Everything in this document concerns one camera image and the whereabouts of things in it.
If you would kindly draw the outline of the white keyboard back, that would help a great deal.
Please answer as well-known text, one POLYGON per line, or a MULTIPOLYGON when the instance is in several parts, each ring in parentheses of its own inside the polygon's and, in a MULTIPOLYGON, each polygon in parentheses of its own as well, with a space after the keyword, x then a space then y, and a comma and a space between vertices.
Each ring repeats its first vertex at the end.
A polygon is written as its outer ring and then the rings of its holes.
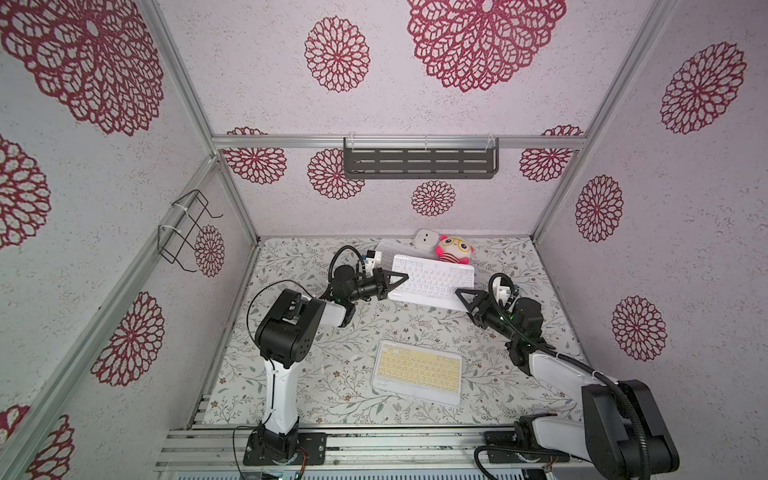
POLYGON ((382 254, 382 266, 390 269, 396 255, 405 255, 409 257, 436 260, 437 256, 433 251, 422 251, 412 246, 399 243, 395 239, 382 239, 375 247, 375 251, 382 254))

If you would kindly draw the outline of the white keyboard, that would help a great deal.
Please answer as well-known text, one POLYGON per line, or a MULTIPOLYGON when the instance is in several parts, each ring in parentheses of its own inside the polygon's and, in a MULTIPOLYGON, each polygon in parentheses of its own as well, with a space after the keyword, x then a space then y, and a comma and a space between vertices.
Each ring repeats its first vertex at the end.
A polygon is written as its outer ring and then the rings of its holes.
POLYGON ((389 299, 466 311, 456 290, 474 288, 473 266, 398 254, 393 258, 392 269, 407 274, 408 279, 388 294, 389 299))
POLYGON ((396 255, 405 255, 409 257, 436 260, 437 256, 433 251, 422 251, 412 246, 399 243, 395 239, 382 239, 375 247, 375 251, 382 254, 382 266, 390 269, 396 255))

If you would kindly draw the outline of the yellow keyboard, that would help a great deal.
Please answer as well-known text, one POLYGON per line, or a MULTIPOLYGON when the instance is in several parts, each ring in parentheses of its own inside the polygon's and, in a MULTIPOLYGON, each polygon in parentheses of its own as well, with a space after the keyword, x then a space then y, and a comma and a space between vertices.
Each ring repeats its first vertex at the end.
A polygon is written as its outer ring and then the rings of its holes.
POLYGON ((457 407, 462 371, 458 354, 382 340, 371 383, 377 390, 457 407))

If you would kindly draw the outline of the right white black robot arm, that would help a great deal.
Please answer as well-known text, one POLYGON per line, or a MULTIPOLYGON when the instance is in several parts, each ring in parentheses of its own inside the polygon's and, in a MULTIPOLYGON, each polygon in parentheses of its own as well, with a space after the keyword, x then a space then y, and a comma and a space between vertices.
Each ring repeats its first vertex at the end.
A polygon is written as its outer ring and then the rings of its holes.
POLYGON ((490 462, 519 460, 551 465, 572 459, 591 463, 605 479, 649 479, 680 467, 680 455, 650 388, 616 380, 555 350, 542 337, 539 302, 517 288, 455 292, 472 323, 506 338, 512 363, 524 374, 576 401, 578 421, 553 413, 520 417, 510 432, 487 432, 476 456, 490 462))

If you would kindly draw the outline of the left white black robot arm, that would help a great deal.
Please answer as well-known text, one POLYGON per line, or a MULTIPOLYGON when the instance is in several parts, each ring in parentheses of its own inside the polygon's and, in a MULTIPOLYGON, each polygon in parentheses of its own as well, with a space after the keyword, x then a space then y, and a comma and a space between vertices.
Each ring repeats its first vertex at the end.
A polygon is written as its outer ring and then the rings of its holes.
POLYGON ((282 438, 298 428, 298 364, 309 354, 318 329, 348 325, 358 301, 384 300, 408 280, 403 272, 376 267, 367 274, 344 265, 332 272, 319 297, 288 288, 278 295, 252 335, 267 373, 261 431, 282 438))

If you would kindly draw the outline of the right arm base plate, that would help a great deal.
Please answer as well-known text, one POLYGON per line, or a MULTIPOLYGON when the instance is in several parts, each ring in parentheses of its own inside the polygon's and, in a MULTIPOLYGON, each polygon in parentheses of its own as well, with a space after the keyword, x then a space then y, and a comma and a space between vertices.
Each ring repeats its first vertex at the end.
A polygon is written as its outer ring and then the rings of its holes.
POLYGON ((543 447, 529 434, 516 430, 486 431, 483 440, 492 464, 559 463, 571 459, 567 453, 543 447))

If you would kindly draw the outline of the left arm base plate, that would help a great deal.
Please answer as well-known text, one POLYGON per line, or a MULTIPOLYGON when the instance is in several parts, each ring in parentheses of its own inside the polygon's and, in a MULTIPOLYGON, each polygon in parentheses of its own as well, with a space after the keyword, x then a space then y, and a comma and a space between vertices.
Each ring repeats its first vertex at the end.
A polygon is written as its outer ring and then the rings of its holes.
POLYGON ((252 432, 242 464, 245 466, 316 466, 325 463, 328 435, 324 432, 274 434, 268 430, 252 432))

